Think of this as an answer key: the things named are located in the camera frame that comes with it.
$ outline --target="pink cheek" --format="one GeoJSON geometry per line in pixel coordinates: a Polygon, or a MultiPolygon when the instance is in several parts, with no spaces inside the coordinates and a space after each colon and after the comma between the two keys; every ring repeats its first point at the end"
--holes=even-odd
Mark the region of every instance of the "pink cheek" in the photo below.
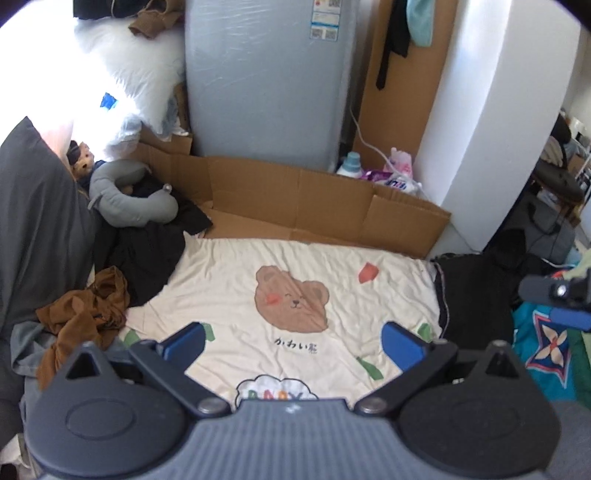
{"type": "Polygon", "coordinates": [[[267,303],[267,305],[277,305],[281,302],[281,295],[279,295],[278,293],[269,293],[265,298],[265,302],[267,303]]]}

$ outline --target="green leaf print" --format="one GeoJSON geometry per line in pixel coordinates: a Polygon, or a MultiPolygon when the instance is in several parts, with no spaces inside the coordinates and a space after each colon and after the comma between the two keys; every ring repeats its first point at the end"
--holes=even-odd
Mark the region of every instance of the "green leaf print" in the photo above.
{"type": "Polygon", "coordinates": [[[205,340],[208,342],[213,342],[216,339],[216,336],[213,334],[213,328],[208,323],[202,323],[203,329],[205,330],[205,340]]]}
{"type": "Polygon", "coordinates": [[[134,343],[139,342],[140,340],[141,338],[139,338],[137,332],[131,329],[129,332],[127,332],[127,335],[125,335],[125,340],[123,340],[123,343],[125,344],[125,346],[130,347],[134,343]]]}
{"type": "Polygon", "coordinates": [[[384,376],[382,375],[382,372],[379,371],[378,367],[370,364],[369,362],[366,362],[365,360],[360,359],[360,357],[357,357],[356,360],[361,364],[363,368],[365,368],[365,371],[368,373],[372,380],[384,379],[384,376]]]}
{"type": "Polygon", "coordinates": [[[431,325],[429,325],[428,323],[423,323],[417,331],[418,335],[420,338],[422,338],[423,340],[425,340],[426,342],[431,342],[431,340],[433,340],[433,330],[431,328],[431,325]]]}

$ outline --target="brown cloth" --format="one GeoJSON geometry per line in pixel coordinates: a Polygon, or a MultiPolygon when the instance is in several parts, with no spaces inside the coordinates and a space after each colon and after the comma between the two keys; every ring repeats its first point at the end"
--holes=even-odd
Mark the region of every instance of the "brown cloth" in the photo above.
{"type": "Polygon", "coordinates": [[[162,30],[172,28],[184,10],[185,0],[150,0],[129,29],[134,35],[154,39],[162,30]]]}
{"type": "Polygon", "coordinates": [[[86,290],[72,290],[36,311],[39,321],[56,342],[45,352],[37,368],[39,388],[45,390],[70,354],[84,342],[106,350],[125,326],[129,305],[127,280],[117,267],[97,273],[86,290]]]}

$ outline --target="gray neck pillow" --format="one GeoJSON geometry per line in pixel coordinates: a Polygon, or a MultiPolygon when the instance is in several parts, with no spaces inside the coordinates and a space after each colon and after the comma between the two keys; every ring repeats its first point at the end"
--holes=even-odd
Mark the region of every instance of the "gray neck pillow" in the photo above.
{"type": "Polygon", "coordinates": [[[112,226],[143,227],[152,221],[169,223],[177,216],[178,204],[170,194],[170,186],[147,198],[127,196],[120,188],[139,182],[148,167],[135,160],[115,160],[101,165],[90,178],[90,203],[112,226]]]}

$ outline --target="gray pillow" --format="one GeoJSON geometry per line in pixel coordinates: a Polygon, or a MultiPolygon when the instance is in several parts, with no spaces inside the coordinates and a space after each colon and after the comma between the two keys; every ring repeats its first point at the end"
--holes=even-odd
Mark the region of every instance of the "gray pillow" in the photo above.
{"type": "MultiPolygon", "coordinates": [[[[11,369],[13,326],[86,286],[97,228],[87,206],[65,165],[23,119],[0,147],[0,402],[17,406],[23,392],[11,369]]],[[[0,448],[14,434],[4,425],[0,448]]]]}
{"type": "Polygon", "coordinates": [[[101,165],[90,178],[90,204],[112,226],[145,227],[148,222],[169,223],[178,213],[170,190],[158,190],[146,198],[129,197],[119,190],[135,185],[148,167],[135,160],[115,160],[101,165]]]}

